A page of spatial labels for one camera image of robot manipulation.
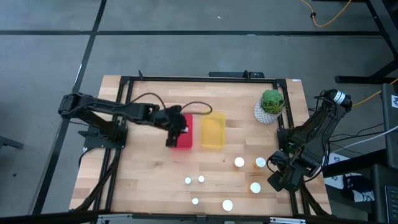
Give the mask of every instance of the wooden table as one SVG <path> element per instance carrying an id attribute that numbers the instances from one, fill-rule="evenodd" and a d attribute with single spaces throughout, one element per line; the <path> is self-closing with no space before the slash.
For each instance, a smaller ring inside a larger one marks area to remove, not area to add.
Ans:
<path id="1" fill-rule="evenodd" d="M 99 98 L 116 100 L 120 76 L 106 75 Z M 287 80 L 294 124 L 308 119 L 307 104 L 300 80 Z M 189 151 L 165 147 L 167 132 L 150 126 L 129 123 L 126 147 L 122 150 L 112 212 L 173 213 L 207 215 L 291 215 L 289 193 L 276 192 L 267 182 L 268 169 L 255 169 L 257 157 L 267 159 L 278 150 L 277 121 L 262 124 L 254 118 L 254 105 L 264 90 L 272 89 L 264 83 L 206 83 L 206 82 L 139 82 L 135 81 L 132 98 L 147 92 L 158 94 L 166 106 L 184 105 L 199 100 L 209 103 L 215 111 L 226 115 L 226 145 L 224 149 L 203 149 L 200 146 L 201 117 L 193 116 L 193 147 Z M 145 96 L 138 102 L 159 104 L 154 96 Z M 190 110 L 205 110 L 192 106 Z M 70 208 L 79 206 L 98 181 L 104 149 L 89 152 L 81 161 Z M 233 167 L 236 157 L 243 157 L 241 169 Z M 204 183 L 197 177 L 203 175 Z M 186 177 L 192 183 L 184 183 Z M 249 185 L 261 184 L 261 192 L 252 194 Z M 307 183 L 324 210 L 330 212 L 323 177 Z M 105 186 L 100 208 L 108 187 Z M 300 194 L 296 193 L 298 209 L 302 211 Z M 199 204 L 193 205 L 192 198 Z M 223 210 L 223 200 L 230 199 L 233 209 Z"/>

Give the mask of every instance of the red container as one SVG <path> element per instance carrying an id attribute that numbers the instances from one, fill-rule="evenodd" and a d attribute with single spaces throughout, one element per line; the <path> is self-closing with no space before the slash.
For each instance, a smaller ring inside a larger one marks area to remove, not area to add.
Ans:
<path id="1" fill-rule="evenodd" d="M 191 149 L 193 140 L 193 118 L 192 114 L 185 114 L 185 119 L 187 120 L 188 132 L 182 133 L 177 140 L 177 147 L 173 149 Z"/>

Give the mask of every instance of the potted plant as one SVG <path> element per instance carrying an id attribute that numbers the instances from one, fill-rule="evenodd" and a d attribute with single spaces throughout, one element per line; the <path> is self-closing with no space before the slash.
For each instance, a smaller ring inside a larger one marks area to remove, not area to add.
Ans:
<path id="1" fill-rule="evenodd" d="M 254 107 L 254 117 L 264 124 L 271 124 L 282 113 L 285 101 L 278 90 L 266 90 Z"/>

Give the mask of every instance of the yellow container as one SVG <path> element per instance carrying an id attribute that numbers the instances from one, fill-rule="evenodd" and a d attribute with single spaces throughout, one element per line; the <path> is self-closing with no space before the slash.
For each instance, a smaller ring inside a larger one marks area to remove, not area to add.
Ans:
<path id="1" fill-rule="evenodd" d="M 225 145 L 225 114 L 212 112 L 202 117 L 201 140 L 202 147 L 207 149 L 222 149 Z"/>

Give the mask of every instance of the succulent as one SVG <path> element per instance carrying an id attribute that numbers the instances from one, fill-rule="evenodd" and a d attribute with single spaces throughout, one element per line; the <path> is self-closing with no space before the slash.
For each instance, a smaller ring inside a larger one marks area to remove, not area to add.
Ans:
<path id="1" fill-rule="evenodd" d="M 269 114 L 279 114 L 285 107 L 283 96 L 278 90 L 266 90 L 262 94 L 261 108 Z"/>

